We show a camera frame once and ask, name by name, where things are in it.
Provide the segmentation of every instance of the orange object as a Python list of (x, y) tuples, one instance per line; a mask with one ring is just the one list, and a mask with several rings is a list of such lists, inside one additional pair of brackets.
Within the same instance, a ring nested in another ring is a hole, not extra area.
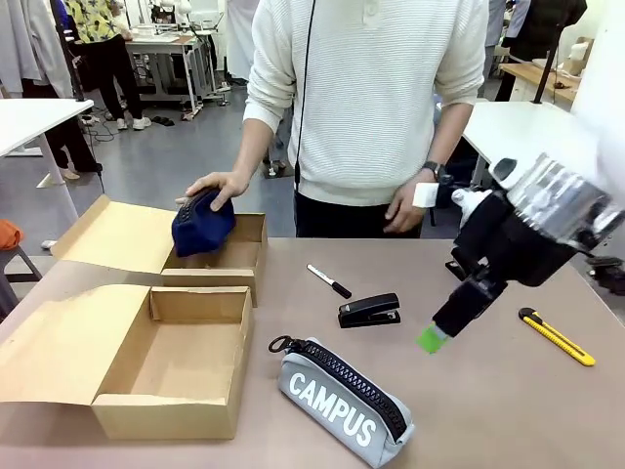
[(0, 220), (0, 251), (13, 249), (23, 239), (23, 231), (9, 220)]

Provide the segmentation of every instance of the desk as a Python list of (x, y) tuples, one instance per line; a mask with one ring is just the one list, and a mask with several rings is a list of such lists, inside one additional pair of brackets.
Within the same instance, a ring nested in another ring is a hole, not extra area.
[[(211, 31), (202, 31), (202, 36), (210, 35)], [(225, 101), (223, 92), (218, 92), (215, 84), (215, 70), (207, 58), (204, 44), (189, 35), (172, 36), (168, 34), (142, 37), (137, 36), (126, 43), (126, 48), (135, 64), (134, 54), (146, 55), (148, 67), (152, 74), (155, 93), (141, 93), (143, 100), (149, 101), (184, 101), (190, 100), (191, 113), (186, 120), (192, 120), (202, 108), (202, 100)], [(186, 95), (170, 93), (169, 88), (175, 81), (171, 65), (171, 56), (180, 54), (185, 65), (188, 93)]]
[(0, 100), (0, 158), (37, 139), (48, 171), (63, 198), (63, 208), (72, 223), (78, 219), (65, 181), (61, 177), (44, 132), (92, 107), (91, 100)]
[[(410, 408), (414, 438), (389, 469), (621, 469), (625, 330), (616, 317), (566, 266), (540, 288), (512, 283), (479, 320), (428, 356), (414, 341), (458, 285), (443, 265), (450, 248), (446, 240), (270, 239), (234, 440), (111, 442), (89, 408), (3, 404), (0, 461), (20, 469), (363, 469), (277, 390), (280, 357), (267, 346), (289, 334), (317, 337)], [(401, 324), (340, 329), (337, 309), (345, 300), (308, 272), (308, 263), (354, 298), (396, 292)], [(121, 271), (59, 262), (0, 325), (0, 341), (44, 300), (127, 281)], [(580, 365), (522, 323), (517, 311), (526, 306), (597, 365)]]
[(573, 114), (548, 103), (477, 103), (464, 137), (479, 154), (474, 186), (480, 183), (486, 164), (507, 157), (529, 165), (542, 152), (588, 178), (598, 178), (597, 137)]
[[(534, 99), (544, 68), (540, 68), (534, 64), (502, 64), (500, 65), (500, 69), (517, 78), (510, 101), (531, 101)], [(573, 80), (558, 73), (558, 81), (568, 86), (568, 88), (555, 90), (556, 74), (551, 72), (547, 78), (542, 101), (555, 104), (556, 106), (562, 105), (564, 110), (570, 110), (573, 101), (575, 101), (575, 96), (577, 95), (579, 80)]]

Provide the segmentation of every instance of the wrist watch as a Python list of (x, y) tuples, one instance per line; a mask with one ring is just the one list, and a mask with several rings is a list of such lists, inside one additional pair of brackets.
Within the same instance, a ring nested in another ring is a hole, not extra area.
[(434, 173), (434, 179), (438, 183), (446, 174), (445, 165), (435, 161), (426, 161), (421, 169), (429, 169)]

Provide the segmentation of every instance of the cardboard box lid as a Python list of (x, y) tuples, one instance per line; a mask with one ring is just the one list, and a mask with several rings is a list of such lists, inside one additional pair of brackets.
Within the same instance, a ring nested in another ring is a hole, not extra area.
[(160, 274), (174, 248), (176, 212), (113, 202), (101, 195), (52, 247), (58, 259)]
[(107, 285), (44, 303), (0, 345), (0, 402), (90, 405), (149, 290)]

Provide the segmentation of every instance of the floor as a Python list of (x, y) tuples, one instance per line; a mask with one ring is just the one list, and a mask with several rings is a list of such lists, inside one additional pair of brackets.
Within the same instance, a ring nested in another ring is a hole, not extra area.
[[(489, 80), (485, 96), (492, 100), (498, 82)], [(110, 142), (93, 140), (96, 159), (104, 166), (103, 182), (106, 195), (111, 199), (140, 205), (174, 210), (175, 198), (197, 177), (213, 171), (229, 171), (238, 151), (241, 118), (245, 107), (246, 92), (239, 89), (229, 94), (230, 105), (208, 105), (192, 122), (180, 120), (175, 109), (148, 108), (146, 115), (166, 116), (176, 123), (173, 127), (158, 124), (143, 132), (132, 130), (117, 135), (114, 124), (99, 125), (93, 130), (102, 136), (115, 134)], [(100, 105), (98, 94), (89, 98)], [(58, 195), (54, 190), (38, 190), (37, 183), (46, 175), (41, 158), (0, 158), (0, 219), (7, 218), (23, 228), (26, 239), (22, 248), (35, 256), (36, 264), (43, 272), (52, 262), (40, 247), (44, 239), (54, 239), (69, 227), (58, 209)], [(97, 176), (82, 177), (68, 184), (79, 213), (84, 212), (102, 194)], [(268, 217), (269, 236), (293, 236), (293, 180), (291, 178), (267, 180), (257, 173), (248, 191), (234, 201), (234, 207), (242, 212), (265, 212)], [(460, 214), (456, 207), (437, 210), (437, 226), (424, 224), (423, 237), (454, 238)], [(616, 234), (616, 241), (605, 250), (625, 246), (625, 234)], [(583, 260), (574, 260), (581, 273), (587, 268)], [(19, 287), (19, 295), (27, 291), (27, 285)], [(625, 301), (598, 289), (612, 310), (625, 318)]]

